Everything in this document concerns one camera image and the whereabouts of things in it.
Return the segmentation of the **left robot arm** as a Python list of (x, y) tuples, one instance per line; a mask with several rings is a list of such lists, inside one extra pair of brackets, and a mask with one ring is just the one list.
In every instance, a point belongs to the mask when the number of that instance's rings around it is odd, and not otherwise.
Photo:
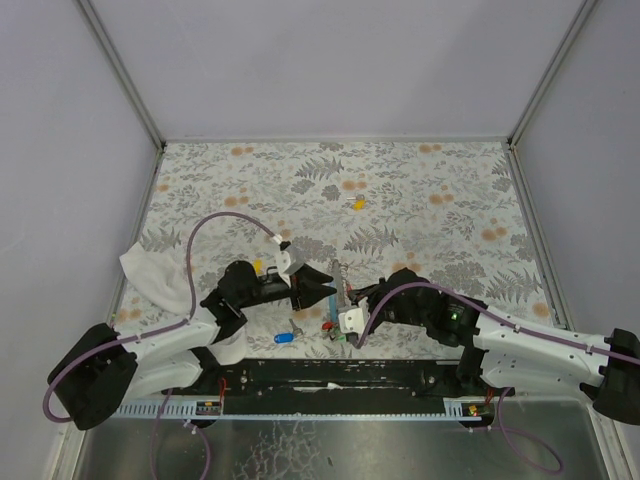
[(271, 267), (258, 275), (240, 260), (183, 320), (130, 331), (97, 324), (49, 373), (44, 414), (89, 430), (131, 400), (168, 389), (207, 392), (221, 367), (248, 355), (244, 309), (287, 300), (293, 310), (305, 310), (335, 294), (332, 281), (307, 264), (292, 274)]

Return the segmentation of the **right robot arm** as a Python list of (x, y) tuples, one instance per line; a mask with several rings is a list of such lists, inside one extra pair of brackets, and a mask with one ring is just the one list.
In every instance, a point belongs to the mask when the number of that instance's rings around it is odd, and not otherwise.
[(383, 322), (422, 327), (462, 348), (460, 382), (585, 398), (609, 419), (639, 423), (639, 339), (629, 331), (603, 336), (525, 321), (407, 268), (351, 290), (338, 321), (357, 348)]

